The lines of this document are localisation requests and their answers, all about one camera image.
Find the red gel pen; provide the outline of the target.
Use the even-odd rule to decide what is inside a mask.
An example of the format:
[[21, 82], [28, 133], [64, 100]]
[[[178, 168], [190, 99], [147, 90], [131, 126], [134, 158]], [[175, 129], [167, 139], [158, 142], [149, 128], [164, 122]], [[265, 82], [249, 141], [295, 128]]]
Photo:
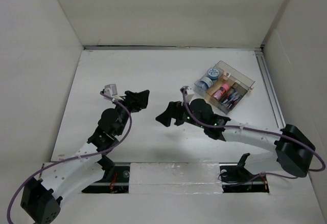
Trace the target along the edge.
[[228, 109], [232, 109], [241, 98], [242, 96], [238, 92], [234, 92], [230, 94], [228, 97], [226, 97], [222, 102], [222, 104]]

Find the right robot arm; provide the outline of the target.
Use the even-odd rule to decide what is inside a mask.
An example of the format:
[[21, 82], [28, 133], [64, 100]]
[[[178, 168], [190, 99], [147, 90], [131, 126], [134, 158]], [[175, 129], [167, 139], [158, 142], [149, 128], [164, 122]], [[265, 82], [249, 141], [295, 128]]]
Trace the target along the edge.
[[169, 127], [189, 123], [203, 128], [211, 139], [225, 142], [240, 142], [262, 148], [271, 153], [268, 160], [272, 166], [282, 168], [295, 177], [306, 177], [316, 150], [311, 141], [294, 125], [286, 125], [277, 131], [261, 130], [221, 116], [203, 99], [195, 99], [190, 104], [171, 101], [166, 110], [155, 120]]

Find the clear desk organizer box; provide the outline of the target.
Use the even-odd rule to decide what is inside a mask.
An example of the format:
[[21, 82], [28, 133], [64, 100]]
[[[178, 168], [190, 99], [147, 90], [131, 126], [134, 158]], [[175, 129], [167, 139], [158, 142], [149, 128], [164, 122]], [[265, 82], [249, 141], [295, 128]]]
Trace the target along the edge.
[[252, 90], [254, 80], [224, 61], [209, 68], [194, 83], [194, 91], [225, 114], [230, 113]]

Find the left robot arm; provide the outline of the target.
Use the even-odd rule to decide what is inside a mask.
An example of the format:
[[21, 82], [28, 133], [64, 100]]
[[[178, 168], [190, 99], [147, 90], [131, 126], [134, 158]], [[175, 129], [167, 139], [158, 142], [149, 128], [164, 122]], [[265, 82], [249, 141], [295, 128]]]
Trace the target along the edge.
[[131, 113], [147, 108], [150, 92], [126, 91], [119, 98], [105, 88], [100, 94], [115, 107], [102, 112], [87, 142], [71, 158], [53, 163], [48, 176], [32, 176], [23, 184], [20, 205], [35, 223], [51, 223], [70, 197], [96, 181], [112, 179], [115, 164], [107, 154], [120, 144], [118, 136], [127, 137], [124, 129], [131, 129]]

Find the pink glue bottle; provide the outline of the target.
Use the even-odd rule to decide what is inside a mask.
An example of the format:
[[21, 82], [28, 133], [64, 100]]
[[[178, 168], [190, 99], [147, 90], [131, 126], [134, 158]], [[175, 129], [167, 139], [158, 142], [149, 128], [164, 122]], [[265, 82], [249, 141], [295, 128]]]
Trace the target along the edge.
[[213, 97], [216, 100], [220, 100], [230, 89], [230, 86], [226, 83], [222, 84], [218, 90], [214, 93]]

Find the blue round tape tin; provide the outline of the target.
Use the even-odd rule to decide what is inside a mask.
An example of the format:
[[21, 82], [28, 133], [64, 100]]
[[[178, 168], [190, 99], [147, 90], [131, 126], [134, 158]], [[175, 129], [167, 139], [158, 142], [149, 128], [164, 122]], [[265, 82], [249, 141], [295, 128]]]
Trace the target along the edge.
[[218, 80], [220, 77], [220, 74], [221, 74], [221, 72], [217, 68], [210, 68], [206, 72], [207, 77], [212, 81]]

